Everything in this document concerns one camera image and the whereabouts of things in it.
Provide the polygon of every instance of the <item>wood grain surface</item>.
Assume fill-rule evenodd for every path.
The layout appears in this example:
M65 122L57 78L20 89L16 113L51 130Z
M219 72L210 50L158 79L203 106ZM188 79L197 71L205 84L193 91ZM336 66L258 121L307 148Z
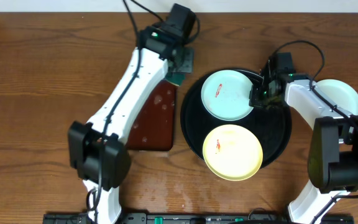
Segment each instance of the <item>wood grain surface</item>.
M326 55L319 79L335 78L358 92L358 14L199 14L192 44L195 71L178 88L177 114L189 87L223 67L259 70L279 45L307 39ZM139 27L155 21L135 14ZM0 13L0 223L41 223L46 212L79 212L86 190L69 166L67 130L106 101L129 63L134 35L124 13ZM287 50L299 72L321 62L307 45ZM124 208L158 213L281 212L308 180L311 129L293 113L284 153L255 176L229 182L189 149L175 118L169 152L132 152L120 187ZM351 213L358 200L341 200Z

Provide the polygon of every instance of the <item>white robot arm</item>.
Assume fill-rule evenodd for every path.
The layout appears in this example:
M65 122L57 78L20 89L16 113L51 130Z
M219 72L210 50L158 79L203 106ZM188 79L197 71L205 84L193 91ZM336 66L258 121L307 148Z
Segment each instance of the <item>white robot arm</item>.
M121 213L119 185L131 165L124 145L146 99L167 76L192 71L193 51L185 45L196 37L189 37L195 21L199 30L195 13L174 4L166 21L140 31L138 48L111 96L86 124L75 121L68 131L70 165L84 180L88 196L100 193L87 197L100 224L115 223ZM95 209L90 210L88 216L94 220Z
M310 180L288 205L287 212L292 222L319 224L334 205L334 198L338 201L358 190L358 133L344 118L358 127L358 116L334 106L309 76L296 74L290 53L273 54L261 75L264 80L261 86L252 88L250 105L291 106L313 129L308 158ZM352 144L352 151L339 152L342 143Z
M147 97L157 84L163 80L168 73L168 60L160 59L160 54L155 53L149 49L142 49L142 63L138 72L138 78L134 80L127 93L124 95L118 107L115 109L111 117L111 124L107 129L107 136L117 134L118 141L125 144L128 140L129 131L142 109ZM104 105L94 114L87 123L92 123L92 129L101 133L103 132L106 117L111 108L119 98L123 89L128 85L135 72L138 62L138 49L132 53L131 62L128 68L110 95L109 99ZM85 187L88 191L97 189L98 184L92 180L84 180ZM109 190L102 190L100 201L98 204L98 223L115 223L121 213L121 206L119 204L119 187L111 188ZM89 212L88 216L93 219L94 211Z
M329 100L323 92L320 92L318 87L316 91L320 93L325 99ZM330 116L334 119L342 118L337 112L330 109L330 107L321 101L311 90L310 90L310 81L307 79L296 80L287 85L285 90L285 102L297 110L297 112L302 116L303 119L314 128L314 121L316 118L322 118L325 116ZM338 108L346 115L350 116L352 113ZM303 188L301 194L288 205L288 216L292 222L295 223L311 223L314 216L318 214L324 206L326 206L332 197L337 195L349 195L350 192L346 190L333 190L329 193L322 194L318 188L316 188L311 181L309 180L306 186ZM321 222L321 215L317 220L316 224Z

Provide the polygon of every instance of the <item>black round tray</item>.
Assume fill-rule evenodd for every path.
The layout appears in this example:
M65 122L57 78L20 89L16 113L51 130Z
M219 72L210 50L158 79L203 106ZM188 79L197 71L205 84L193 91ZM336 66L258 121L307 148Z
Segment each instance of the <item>black round tray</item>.
M191 150L202 160L205 137L214 128L224 124L236 124L247 128L259 140L264 152L261 168L273 162L285 149L290 140L292 121L289 107L274 107L269 110L254 108L245 118L237 121L223 121L212 116L201 101L201 87L205 80L220 70L235 70L246 75L258 85L262 78L257 73L243 68L219 69L201 77L189 89L180 111L180 125Z

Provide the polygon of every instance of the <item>black cable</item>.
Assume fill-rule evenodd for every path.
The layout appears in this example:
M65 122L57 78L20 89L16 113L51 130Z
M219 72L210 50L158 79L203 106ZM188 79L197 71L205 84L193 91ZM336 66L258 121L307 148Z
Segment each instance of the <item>black cable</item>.
M83 219L83 218L86 219L87 216L88 216L87 213L79 213L79 214L77 214L77 215L73 215L73 216L70 217L69 220L66 220L66 223L65 223L65 224L68 224L68 221L70 221L71 224L81 223L82 219Z
M102 192L102 159L103 159L103 152L102 149L99 152L99 167L98 167L98 189L92 189L86 194L86 209L88 212L94 211L94 222L98 223L98 205L100 202L101 192ZM89 200L90 196L93 196L92 202L93 206L90 207Z
M337 105L332 105L327 99L325 99L323 96L321 96L317 91L316 91L316 86L313 85L313 82L315 80L315 78L317 77L317 75L320 73L320 71L323 69L324 65L325 65L325 57L323 54L323 51L314 43L307 41L307 40L296 40L296 41L292 41L292 42L288 42L286 44L283 44L282 46L280 46L277 50L274 51L273 55L276 54L280 49L282 49L285 46L291 45L291 44L296 44L296 43L305 43L305 44L309 44L311 46L313 46L315 49L318 50L318 52L320 53L321 56L321 66L319 68L319 70L316 72L316 74L313 76L312 79L310 79L309 82L309 86L311 88L311 91L320 99L322 100L324 103L326 103L333 111L337 112L339 115L341 115L348 123L350 126L352 126L354 128L354 131L358 133L358 125L352 120L350 119L346 114L344 114L342 111L340 111L337 108ZM326 206L324 206L324 208L313 218L312 220L312 224L314 224L317 219L323 214L325 213L328 208L333 204L336 203L337 200L339 198L358 198L358 195L337 195L331 198L331 200L327 203Z
M131 80L129 81L129 83L127 84L127 86L125 87L125 89L122 91L121 95L118 97L117 101L114 103L114 105L112 106L109 114L106 116L106 122L104 123L104 127L103 127L103 132L102 132L102 136L104 137L107 133L107 128L109 126L109 123L111 122L111 117L114 114L114 110L117 108L119 102L123 99L124 95L126 94L126 92L128 91L129 87L131 87L132 83L135 81L135 79L137 78L137 74L140 70L140 64L142 61L142 54L141 54L141 47L140 47L140 35L137 31L137 26L135 23L135 19L134 16L131 13L131 10L129 10L128 5L126 3L126 0L122 0L125 4L125 7L128 11L128 16L131 19L132 22L132 26L134 27L134 32L135 32L135 37L136 37L136 43L137 43L137 50L138 50L138 59L137 59L137 65L136 65L136 69L134 74L132 75Z
M135 3L137 6L141 7L142 9L146 10L147 12L151 13L151 15L157 17L161 22L163 22L164 20L155 12L151 11L150 9L147 9L146 7L144 7L143 5L141 5L139 2L135 1L135 0L131 0L133 3Z
M198 19L197 16L196 16L196 21L197 21L197 32L194 35L192 35L191 37L189 37L189 39L187 39L187 41L185 42L185 45L192 43L197 38L198 34L200 33L200 29L201 29L200 20Z
M253 215L254 212L257 211L257 210L260 210L260 211L263 211L263 212L266 212L266 213L267 213L266 209L264 209L264 208L254 208L254 209L252 209L252 211L248 214L248 220L251 220L252 215ZM268 215L268 219L269 219L270 221L274 221L273 218L270 216L269 213L268 213L267 215Z

